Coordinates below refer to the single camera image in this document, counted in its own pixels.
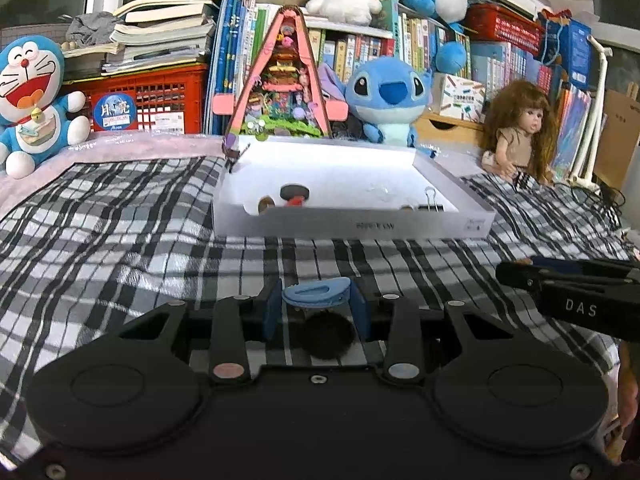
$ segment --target red collar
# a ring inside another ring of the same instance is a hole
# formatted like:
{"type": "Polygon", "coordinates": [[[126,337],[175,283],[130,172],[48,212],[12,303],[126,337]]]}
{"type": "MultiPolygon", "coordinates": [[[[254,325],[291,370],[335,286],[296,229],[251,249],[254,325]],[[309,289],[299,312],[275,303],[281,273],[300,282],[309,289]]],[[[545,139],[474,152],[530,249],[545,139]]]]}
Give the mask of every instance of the red collar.
{"type": "MultiPolygon", "coordinates": [[[[44,108],[41,108],[40,111],[44,112],[44,110],[46,110],[47,108],[49,108],[51,105],[47,105],[44,108]]],[[[11,127],[16,127],[19,126],[20,124],[24,124],[24,123],[28,123],[29,121],[31,121],[31,114],[27,115],[26,117],[20,119],[17,123],[13,123],[11,127]]]]}

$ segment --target black circular disc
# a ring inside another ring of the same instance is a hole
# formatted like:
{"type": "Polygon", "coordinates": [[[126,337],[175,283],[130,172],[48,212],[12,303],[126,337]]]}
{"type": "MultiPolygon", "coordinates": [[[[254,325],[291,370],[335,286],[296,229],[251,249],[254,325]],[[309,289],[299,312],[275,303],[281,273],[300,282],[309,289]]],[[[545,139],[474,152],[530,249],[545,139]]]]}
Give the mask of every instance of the black circular disc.
{"type": "Polygon", "coordinates": [[[293,197],[301,196],[305,200],[309,200],[309,188],[302,184],[287,184],[280,188],[280,198],[283,200],[291,200],[293,197]]]}
{"type": "Polygon", "coordinates": [[[609,402],[591,367],[552,349],[505,341],[472,346],[468,357],[439,372],[433,393],[454,428],[517,453],[583,442],[598,429],[609,402]]]}
{"type": "Polygon", "coordinates": [[[36,373],[25,398],[38,435],[84,450],[144,446],[198,404],[196,375],[149,342],[89,344],[36,373]]]}
{"type": "Polygon", "coordinates": [[[320,312],[302,326],[300,341],[309,355],[318,359],[337,359],[344,355],[355,339],[353,326],[335,312],[320,312]]]}

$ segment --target black and white checkered cloth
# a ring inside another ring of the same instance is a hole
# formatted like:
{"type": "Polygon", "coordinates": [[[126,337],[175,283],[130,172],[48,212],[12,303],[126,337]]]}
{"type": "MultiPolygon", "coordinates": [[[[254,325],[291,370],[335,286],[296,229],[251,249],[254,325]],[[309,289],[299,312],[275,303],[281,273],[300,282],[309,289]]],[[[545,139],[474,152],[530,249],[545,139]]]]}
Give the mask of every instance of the black and white checkered cloth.
{"type": "MultiPolygon", "coordinates": [[[[608,336],[545,320],[531,298],[501,287],[494,267],[531,254],[627,259],[604,216],[567,189],[516,191],[467,179],[497,211],[487,240],[279,240],[212,236],[211,200],[221,159],[76,165],[0,222],[0,450],[15,462],[39,446],[22,399],[46,363],[169,298],[203,302],[257,294],[267,276],[285,286],[363,276],[428,308],[461,300],[574,354],[606,373],[608,336]]],[[[283,340],[248,344],[260,364],[314,361],[283,340]]],[[[356,343],[341,364],[382,358],[356,343]]]]}

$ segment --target red plastic basket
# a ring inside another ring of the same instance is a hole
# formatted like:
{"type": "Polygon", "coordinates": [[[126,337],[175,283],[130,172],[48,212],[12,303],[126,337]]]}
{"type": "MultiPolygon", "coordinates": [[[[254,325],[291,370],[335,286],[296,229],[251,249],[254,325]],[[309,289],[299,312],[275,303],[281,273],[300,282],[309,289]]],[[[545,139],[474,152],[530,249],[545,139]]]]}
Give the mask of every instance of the red plastic basket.
{"type": "Polygon", "coordinates": [[[475,4],[466,12],[465,27],[472,40],[509,41],[534,56],[544,30],[537,23],[495,4],[475,4]]]}
{"type": "Polygon", "coordinates": [[[72,81],[62,87],[62,93],[79,90],[86,95],[86,106],[80,113],[89,117],[92,129],[92,102],[110,92],[129,92],[136,95],[139,130],[151,130],[155,124],[156,113],[184,112],[185,133],[199,134],[202,132],[202,106],[208,71],[206,64],[194,64],[95,80],[72,81]]]}

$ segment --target red mesh basket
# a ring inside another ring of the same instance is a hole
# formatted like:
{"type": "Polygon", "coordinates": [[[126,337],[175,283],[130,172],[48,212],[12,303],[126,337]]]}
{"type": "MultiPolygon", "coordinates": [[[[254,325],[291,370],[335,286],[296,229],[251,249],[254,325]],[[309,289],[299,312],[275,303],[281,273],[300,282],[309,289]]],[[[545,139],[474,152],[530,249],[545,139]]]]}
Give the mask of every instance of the red mesh basket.
{"type": "Polygon", "coordinates": [[[155,114],[184,112],[184,131],[202,132],[205,83],[209,72],[206,64],[165,68],[138,74],[116,75],[88,81],[71,81],[62,87],[62,94],[79,90],[86,95],[81,114],[89,117],[93,129],[92,102],[110,92],[135,93],[138,129],[151,130],[155,114]]]}
{"type": "Polygon", "coordinates": [[[508,41],[538,55],[544,30],[537,23],[495,4],[475,4],[466,12],[464,25],[472,40],[508,41]]]}

